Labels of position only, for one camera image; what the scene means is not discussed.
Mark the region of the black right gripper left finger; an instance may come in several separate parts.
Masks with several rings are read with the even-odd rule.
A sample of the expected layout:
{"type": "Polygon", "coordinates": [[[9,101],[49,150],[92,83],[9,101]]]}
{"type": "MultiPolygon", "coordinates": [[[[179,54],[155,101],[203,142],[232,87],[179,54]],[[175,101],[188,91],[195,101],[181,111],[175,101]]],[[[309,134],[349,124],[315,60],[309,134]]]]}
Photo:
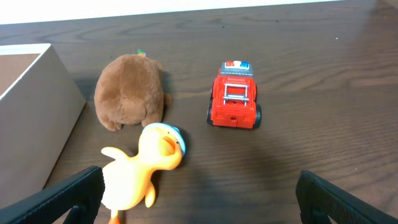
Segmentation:
{"type": "Polygon", "coordinates": [[[90,166],[53,187],[1,209],[1,223],[93,223],[104,193],[102,168],[90,166]]]}

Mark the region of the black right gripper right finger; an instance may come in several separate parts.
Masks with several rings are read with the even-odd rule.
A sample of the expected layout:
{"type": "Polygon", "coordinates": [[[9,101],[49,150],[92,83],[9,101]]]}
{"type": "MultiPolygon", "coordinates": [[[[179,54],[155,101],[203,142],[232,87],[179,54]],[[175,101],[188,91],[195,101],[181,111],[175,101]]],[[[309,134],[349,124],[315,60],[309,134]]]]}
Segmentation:
{"type": "Polygon", "coordinates": [[[302,170],[295,188],[303,224],[397,224],[397,219],[320,176],[302,170]]]}

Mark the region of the yellow rubber duck blue cap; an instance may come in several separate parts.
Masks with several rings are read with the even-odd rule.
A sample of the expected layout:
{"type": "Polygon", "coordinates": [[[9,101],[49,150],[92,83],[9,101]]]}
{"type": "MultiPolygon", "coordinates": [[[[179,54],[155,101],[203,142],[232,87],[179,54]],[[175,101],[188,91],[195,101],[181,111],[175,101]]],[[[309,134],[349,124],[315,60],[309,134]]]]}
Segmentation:
{"type": "Polygon", "coordinates": [[[101,203],[111,210],[109,222],[119,224],[118,212],[135,207],[141,200],[151,207],[155,201],[152,174],[176,168],[186,148],[180,130],[166,123],[151,123],[142,130],[134,157],[116,147],[102,148],[102,154],[114,159],[102,169],[105,190],[101,203]]]}

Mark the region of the brown plush toy animal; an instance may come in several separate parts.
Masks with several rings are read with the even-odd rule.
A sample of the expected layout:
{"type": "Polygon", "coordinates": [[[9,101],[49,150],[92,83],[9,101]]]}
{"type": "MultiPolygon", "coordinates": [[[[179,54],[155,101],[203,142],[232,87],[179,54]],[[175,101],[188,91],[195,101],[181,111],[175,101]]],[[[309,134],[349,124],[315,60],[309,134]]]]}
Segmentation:
{"type": "Polygon", "coordinates": [[[94,103],[99,122],[109,131],[122,125],[162,121],[164,106],[172,96],[162,88],[163,66],[142,54],[124,54],[102,71],[94,103]]]}

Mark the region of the red toy fire truck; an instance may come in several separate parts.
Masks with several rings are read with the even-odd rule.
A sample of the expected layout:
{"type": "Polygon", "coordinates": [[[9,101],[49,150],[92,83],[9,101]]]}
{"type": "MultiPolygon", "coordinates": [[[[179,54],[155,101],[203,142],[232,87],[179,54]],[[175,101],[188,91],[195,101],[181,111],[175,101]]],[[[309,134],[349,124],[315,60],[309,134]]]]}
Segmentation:
{"type": "Polygon", "coordinates": [[[257,103],[257,85],[249,62],[228,60],[221,64],[212,85],[206,121],[211,126],[260,127],[262,109],[257,103]]]}

